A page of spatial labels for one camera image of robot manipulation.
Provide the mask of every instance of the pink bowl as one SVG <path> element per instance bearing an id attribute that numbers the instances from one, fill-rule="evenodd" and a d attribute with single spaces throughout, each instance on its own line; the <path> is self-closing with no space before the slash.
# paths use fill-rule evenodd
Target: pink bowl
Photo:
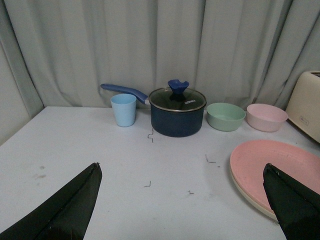
<path id="1" fill-rule="evenodd" d="M 282 109 L 268 105 L 255 103 L 247 107 L 246 120 L 248 124 L 263 132 L 276 132 L 283 122 L 288 119 L 288 115 Z"/>

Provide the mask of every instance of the blue lid knob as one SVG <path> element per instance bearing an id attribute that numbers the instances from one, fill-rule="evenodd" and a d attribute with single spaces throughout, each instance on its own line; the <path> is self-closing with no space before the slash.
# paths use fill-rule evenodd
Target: blue lid knob
<path id="1" fill-rule="evenodd" d="M 189 86 L 189 82 L 180 82 L 179 79 L 173 79 L 168 81 L 168 85 L 174 94 L 182 94 Z"/>

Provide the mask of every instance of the green bowl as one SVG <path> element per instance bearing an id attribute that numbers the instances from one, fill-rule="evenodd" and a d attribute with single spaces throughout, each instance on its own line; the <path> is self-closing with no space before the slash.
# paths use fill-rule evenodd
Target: green bowl
<path id="1" fill-rule="evenodd" d="M 206 111 L 209 125 L 224 132 L 237 130 L 246 117 L 246 112 L 242 108 L 224 102 L 210 104 Z"/>

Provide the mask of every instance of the gray curtain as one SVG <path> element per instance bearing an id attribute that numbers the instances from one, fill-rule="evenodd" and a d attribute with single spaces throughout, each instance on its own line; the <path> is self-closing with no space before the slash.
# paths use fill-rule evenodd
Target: gray curtain
<path id="1" fill-rule="evenodd" d="M 318 0 L 4 2 L 45 106 L 110 107 L 102 83 L 148 94 L 180 79 L 209 104 L 285 108 L 320 69 Z"/>
<path id="2" fill-rule="evenodd" d="M 29 76 L 3 1 L 0 1 L 0 23 L 0 45 L 4 52 L 4 57 L 1 60 L 7 62 L 8 71 L 12 74 L 10 77 L 12 76 L 31 119 L 43 109 L 43 103 Z"/>

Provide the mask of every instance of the pink plate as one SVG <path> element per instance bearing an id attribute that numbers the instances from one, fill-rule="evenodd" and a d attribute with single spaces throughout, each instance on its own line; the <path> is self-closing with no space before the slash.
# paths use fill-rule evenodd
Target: pink plate
<path id="1" fill-rule="evenodd" d="M 231 175 L 241 194 L 267 216 L 277 219 L 263 186 L 263 171 L 267 163 L 320 194 L 320 157 L 279 141 L 244 142 L 231 154 Z"/>

